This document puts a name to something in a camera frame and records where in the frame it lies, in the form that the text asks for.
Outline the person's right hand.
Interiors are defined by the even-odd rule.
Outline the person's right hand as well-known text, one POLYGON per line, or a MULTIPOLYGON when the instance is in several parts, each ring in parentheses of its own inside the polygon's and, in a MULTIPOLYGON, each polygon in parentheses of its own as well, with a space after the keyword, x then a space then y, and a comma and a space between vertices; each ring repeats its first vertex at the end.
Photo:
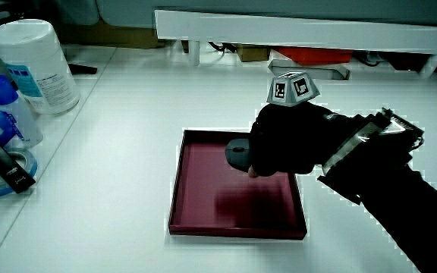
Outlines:
POLYGON ((279 171, 309 174, 353 133, 358 121, 311 103, 317 95, 314 82, 303 71, 272 79, 267 105, 250 131, 251 177, 279 171))

